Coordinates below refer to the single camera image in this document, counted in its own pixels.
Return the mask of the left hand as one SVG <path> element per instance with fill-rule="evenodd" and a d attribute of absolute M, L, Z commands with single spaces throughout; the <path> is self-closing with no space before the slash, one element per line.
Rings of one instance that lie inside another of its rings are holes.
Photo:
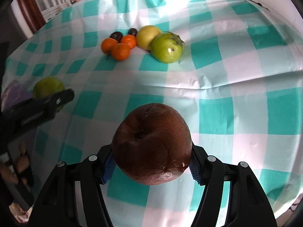
<path fill-rule="evenodd" d="M 19 175 L 30 165 L 30 158 L 25 143 L 21 140 L 18 147 L 19 157 L 15 160 L 8 152 L 1 152 L 1 178 L 6 183 L 18 184 Z"/>

